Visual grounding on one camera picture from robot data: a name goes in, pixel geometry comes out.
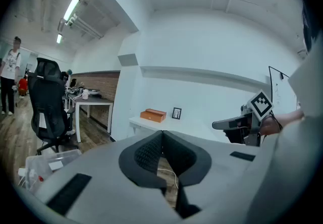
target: ceiling light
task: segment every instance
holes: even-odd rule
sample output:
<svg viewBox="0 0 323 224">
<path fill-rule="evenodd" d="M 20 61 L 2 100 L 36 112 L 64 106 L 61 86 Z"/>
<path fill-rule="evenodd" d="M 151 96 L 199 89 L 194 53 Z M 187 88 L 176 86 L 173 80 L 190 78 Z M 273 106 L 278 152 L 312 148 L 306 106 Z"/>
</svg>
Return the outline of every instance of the ceiling light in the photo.
<svg viewBox="0 0 323 224">
<path fill-rule="evenodd" d="M 57 36 L 57 43 L 59 44 L 60 42 L 61 42 L 61 39 L 62 39 L 62 35 L 61 34 L 59 34 L 58 36 Z"/>
<path fill-rule="evenodd" d="M 64 20 L 68 21 L 69 18 L 70 18 L 70 15 L 72 14 L 75 6 L 77 5 L 77 3 L 79 2 L 80 0 L 72 0 L 69 7 L 67 8 L 66 12 L 65 12 L 65 15 L 64 15 Z"/>
</svg>

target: wooden floor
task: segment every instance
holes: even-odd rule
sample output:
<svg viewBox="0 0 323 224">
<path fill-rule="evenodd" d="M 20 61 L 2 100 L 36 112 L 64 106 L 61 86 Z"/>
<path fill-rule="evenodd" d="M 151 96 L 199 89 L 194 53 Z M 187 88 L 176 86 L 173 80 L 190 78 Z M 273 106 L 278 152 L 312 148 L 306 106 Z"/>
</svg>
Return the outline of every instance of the wooden floor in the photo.
<svg viewBox="0 0 323 224">
<path fill-rule="evenodd" d="M 0 161 L 8 178 L 14 184 L 18 184 L 18 169 L 25 166 L 28 156 L 35 156 L 37 148 L 42 141 L 37 138 L 31 128 L 33 110 L 29 96 L 20 99 L 12 116 L 0 115 Z M 80 112 L 81 143 L 77 143 L 76 135 L 71 137 L 74 144 L 78 144 L 82 153 L 97 146 L 112 143 L 106 130 L 95 121 L 87 118 Z M 159 161 L 159 169 L 172 170 L 165 158 Z M 158 170 L 157 175 L 167 182 L 166 199 L 171 207 L 175 207 L 177 188 L 172 172 Z"/>
</svg>

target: office chair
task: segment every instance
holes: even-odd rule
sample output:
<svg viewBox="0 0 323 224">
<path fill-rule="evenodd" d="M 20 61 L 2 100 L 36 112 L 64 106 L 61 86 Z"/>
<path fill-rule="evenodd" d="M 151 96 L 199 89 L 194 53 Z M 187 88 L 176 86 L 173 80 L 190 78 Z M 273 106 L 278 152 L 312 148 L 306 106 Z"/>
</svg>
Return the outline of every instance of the office chair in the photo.
<svg viewBox="0 0 323 224">
<path fill-rule="evenodd" d="M 77 145 L 69 144 L 67 131 L 72 130 L 74 108 L 68 112 L 64 110 L 62 97 L 65 93 L 64 82 L 59 79 L 61 74 L 58 64 L 44 58 L 37 58 L 35 73 L 28 74 L 28 89 L 33 108 L 31 127 L 37 137 L 48 142 L 37 149 L 41 151 L 55 147 L 59 151 L 59 145 L 77 148 Z"/>
</svg>

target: white desk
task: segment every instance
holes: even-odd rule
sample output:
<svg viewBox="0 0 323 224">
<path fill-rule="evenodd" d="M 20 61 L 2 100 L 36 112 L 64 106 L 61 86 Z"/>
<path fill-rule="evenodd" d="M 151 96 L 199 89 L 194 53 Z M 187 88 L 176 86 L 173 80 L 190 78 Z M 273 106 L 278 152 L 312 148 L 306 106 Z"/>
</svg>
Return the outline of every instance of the white desk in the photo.
<svg viewBox="0 0 323 224">
<path fill-rule="evenodd" d="M 80 134 L 80 105 L 87 105 L 87 117 L 90 117 L 90 106 L 91 105 L 108 105 L 109 106 L 109 114 L 107 117 L 107 132 L 111 132 L 111 120 L 112 120 L 112 108 L 113 108 L 113 101 L 109 99 L 103 99 L 98 97 L 89 96 L 88 100 L 82 99 L 79 97 L 75 100 L 73 98 L 75 95 L 69 94 L 68 99 L 72 99 L 72 105 L 75 106 L 75 124 L 76 124 L 76 137 L 77 141 L 81 142 L 81 134 Z"/>
<path fill-rule="evenodd" d="M 213 132 L 200 120 L 177 120 L 170 117 L 166 117 L 161 123 L 146 120 L 140 117 L 129 118 L 130 127 L 133 128 L 136 133 L 136 129 L 149 129 L 152 131 L 176 131 L 183 134 L 195 136 L 198 138 L 221 141 Z"/>
</svg>

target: black pants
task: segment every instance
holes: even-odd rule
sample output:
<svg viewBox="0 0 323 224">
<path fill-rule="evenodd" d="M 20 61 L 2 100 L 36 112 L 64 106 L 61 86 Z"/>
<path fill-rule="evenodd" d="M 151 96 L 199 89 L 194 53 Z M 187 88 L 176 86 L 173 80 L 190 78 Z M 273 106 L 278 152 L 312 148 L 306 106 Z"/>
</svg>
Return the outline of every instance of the black pants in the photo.
<svg viewBox="0 0 323 224">
<path fill-rule="evenodd" d="M 1 101 L 2 101 L 2 111 L 6 112 L 6 96 L 8 95 L 9 111 L 14 113 L 14 90 L 12 86 L 15 85 L 15 81 L 12 79 L 7 79 L 1 77 Z"/>
</svg>

